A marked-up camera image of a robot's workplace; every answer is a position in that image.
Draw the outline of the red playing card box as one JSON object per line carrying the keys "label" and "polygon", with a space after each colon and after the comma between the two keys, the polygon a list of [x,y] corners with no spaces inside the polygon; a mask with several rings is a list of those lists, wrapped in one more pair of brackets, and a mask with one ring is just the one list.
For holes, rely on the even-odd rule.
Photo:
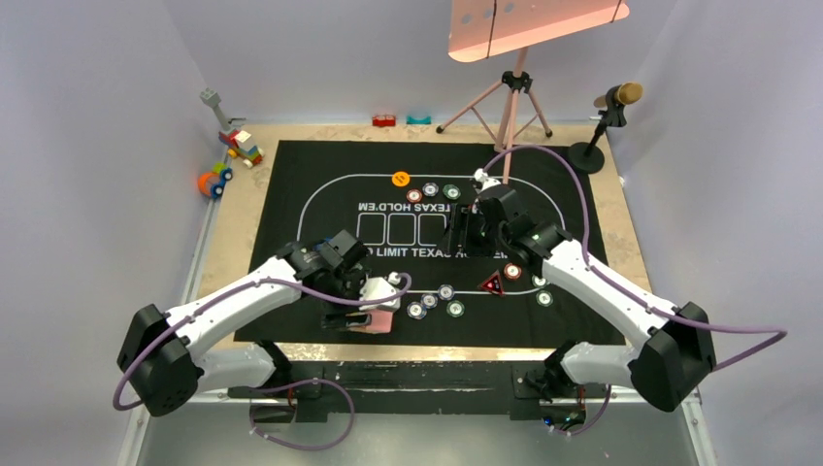
{"label": "red playing card box", "polygon": [[371,310],[348,316],[347,330],[365,334],[387,334],[391,331],[394,314],[388,311]]}

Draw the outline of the red poker chip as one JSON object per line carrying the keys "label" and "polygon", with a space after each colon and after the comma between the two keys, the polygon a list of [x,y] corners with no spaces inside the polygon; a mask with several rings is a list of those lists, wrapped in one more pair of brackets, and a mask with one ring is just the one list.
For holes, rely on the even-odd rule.
{"label": "red poker chip", "polygon": [[410,189],[406,194],[409,203],[416,204],[424,199],[424,194],[419,189]]}
{"label": "red poker chip", "polygon": [[522,269],[514,263],[507,263],[503,275],[507,280],[516,281],[522,276]]}

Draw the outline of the red triangular dealer button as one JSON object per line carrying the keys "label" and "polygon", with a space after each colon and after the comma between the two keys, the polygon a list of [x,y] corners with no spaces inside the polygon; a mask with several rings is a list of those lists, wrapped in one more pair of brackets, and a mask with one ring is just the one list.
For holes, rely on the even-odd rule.
{"label": "red triangular dealer button", "polygon": [[479,290],[495,296],[504,296],[503,276],[500,271],[495,271],[490,277],[484,280],[479,286]]}

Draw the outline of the blue poker chip stack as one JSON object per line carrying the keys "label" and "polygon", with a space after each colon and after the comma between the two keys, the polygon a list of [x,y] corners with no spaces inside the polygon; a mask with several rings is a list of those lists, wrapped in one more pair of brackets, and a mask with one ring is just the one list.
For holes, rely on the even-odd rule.
{"label": "blue poker chip stack", "polygon": [[420,302],[410,302],[407,306],[407,315],[416,320],[427,316],[427,308]]}

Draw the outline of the green poker chip stack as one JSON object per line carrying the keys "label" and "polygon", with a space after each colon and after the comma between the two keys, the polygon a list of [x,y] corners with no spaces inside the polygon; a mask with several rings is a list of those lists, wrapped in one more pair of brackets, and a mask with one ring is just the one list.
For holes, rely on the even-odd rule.
{"label": "green poker chip stack", "polygon": [[465,314],[465,305],[458,300],[449,301],[446,306],[446,313],[451,317],[461,317]]}

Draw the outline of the orange big blind button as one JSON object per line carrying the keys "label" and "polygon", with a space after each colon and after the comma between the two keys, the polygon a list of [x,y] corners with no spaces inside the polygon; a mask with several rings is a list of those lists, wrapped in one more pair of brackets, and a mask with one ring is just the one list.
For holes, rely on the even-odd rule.
{"label": "orange big blind button", "polygon": [[392,182],[392,184],[393,184],[393,185],[395,185],[395,186],[397,186],[397,187],[405,187],[405,186],[407,186],[407,185],[410,183],[410,181],[411,181],[411,177],[410,177],[410,175],[409,175],[407,172],[405,172],[405,171],[398,171],[398,172],[395,172],[395,173],[391,176],[391,182]]}

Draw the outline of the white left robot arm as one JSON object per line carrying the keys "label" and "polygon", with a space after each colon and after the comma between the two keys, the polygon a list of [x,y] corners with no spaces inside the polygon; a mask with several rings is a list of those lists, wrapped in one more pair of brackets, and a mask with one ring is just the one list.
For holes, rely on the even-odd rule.
{"label": "white left robot arm", "polygon": [[249,387],[276,397],[289,384],[290,363],[272,342],[217,349],[226,336],[307,297],[320,301],[324,329],[387,333],[412,278],[375,276],[362,265],[368,248],[342,230],[327,240],[293,241],[233,283],[161,311],[149,304],[129,324],[116,364],[122,377],[113,406],[144,406],[165,416],[193,395]]}

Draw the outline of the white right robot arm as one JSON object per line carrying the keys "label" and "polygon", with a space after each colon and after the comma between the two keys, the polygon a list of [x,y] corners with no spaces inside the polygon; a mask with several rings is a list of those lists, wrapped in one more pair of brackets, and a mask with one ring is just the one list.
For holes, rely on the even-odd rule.
{"label": "white right robot arm", "polygon": [[536,385],[547,398],[602,383],[632,388],[652,407],[670,413],[716,366],[708,315],[700,306],[678,307],[644,292],[562,227],[534,221],[519,194],[505,184],[482,189],[471,204],[451,206],[444,249],[470,257],[501,252],[571,294],[624,337],[624,347],[569,341],[556,349]]}

